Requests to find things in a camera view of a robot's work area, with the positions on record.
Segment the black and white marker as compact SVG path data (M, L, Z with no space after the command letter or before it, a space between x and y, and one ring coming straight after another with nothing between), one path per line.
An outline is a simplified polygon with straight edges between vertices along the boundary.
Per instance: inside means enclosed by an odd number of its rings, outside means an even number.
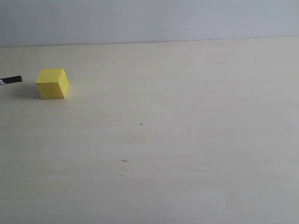
M0 79L0 85L22 82L22 76L6 77Z

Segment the yellow cube block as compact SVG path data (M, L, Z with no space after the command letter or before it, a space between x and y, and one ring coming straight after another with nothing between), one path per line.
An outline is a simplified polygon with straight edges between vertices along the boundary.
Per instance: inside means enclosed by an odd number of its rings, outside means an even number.
M65 99L70 86L63 68L42 69L35 84L42 99Z

